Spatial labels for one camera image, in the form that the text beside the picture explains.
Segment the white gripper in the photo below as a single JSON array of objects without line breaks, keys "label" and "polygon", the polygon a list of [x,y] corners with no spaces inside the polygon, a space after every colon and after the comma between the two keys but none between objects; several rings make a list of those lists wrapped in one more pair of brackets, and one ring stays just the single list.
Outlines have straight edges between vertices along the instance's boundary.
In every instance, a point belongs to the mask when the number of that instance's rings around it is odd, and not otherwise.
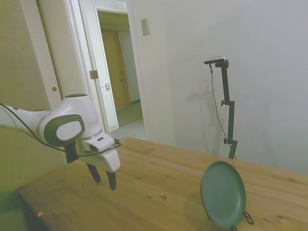
[{"label": "white gripper", "polygon": [[116,189],[116,173],[120,168],[120,159],[115,149],[113,139],[77,139],[77,155],[87,163],[87,167],[96,183],[101,177],[96,167],[106,170],[109,186],[112,191]]}]

